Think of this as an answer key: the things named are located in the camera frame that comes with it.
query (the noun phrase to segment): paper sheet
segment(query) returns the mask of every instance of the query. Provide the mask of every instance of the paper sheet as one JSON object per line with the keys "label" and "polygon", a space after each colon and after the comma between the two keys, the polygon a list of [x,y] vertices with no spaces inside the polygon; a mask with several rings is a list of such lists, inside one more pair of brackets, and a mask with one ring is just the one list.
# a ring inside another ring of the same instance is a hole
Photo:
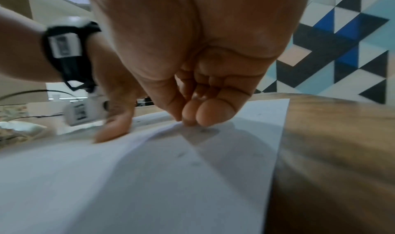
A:
{"label": "paper sheet", "polygon": [[0,233],[258,234],[288,103],[249,102],[210,128],[149,114],[108,143],[76,133],[9,150]]}

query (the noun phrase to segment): skin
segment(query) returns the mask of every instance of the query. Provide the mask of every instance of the skin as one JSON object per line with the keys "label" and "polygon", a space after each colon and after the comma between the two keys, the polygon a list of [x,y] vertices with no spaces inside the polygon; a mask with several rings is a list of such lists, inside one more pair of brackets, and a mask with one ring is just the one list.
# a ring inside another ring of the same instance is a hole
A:
{"label": "skin", "polygon": [[307,0],[91,0],[157,106],[189,125],[231,119],[284,51]]}
{"label": "skin", "polygon": [[[42,52],[44,31],[43,25],[0,7],[0,73],[21,80],[62,82]],[[136,99],[146,94],[102,33],[91,35],[86,48],[94,79],[109,98],[108,119],[95,136],[96,142],[104,142],[129,132]]]}

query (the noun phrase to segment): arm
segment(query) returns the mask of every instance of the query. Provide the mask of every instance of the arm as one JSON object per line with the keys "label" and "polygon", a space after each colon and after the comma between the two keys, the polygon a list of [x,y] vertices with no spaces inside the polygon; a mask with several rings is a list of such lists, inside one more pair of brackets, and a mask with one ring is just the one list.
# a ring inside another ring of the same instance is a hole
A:
{"label": "arm", "polygon": [[0,74],[11,78],[61,82],[41,51],[45,26],[0,7]]}

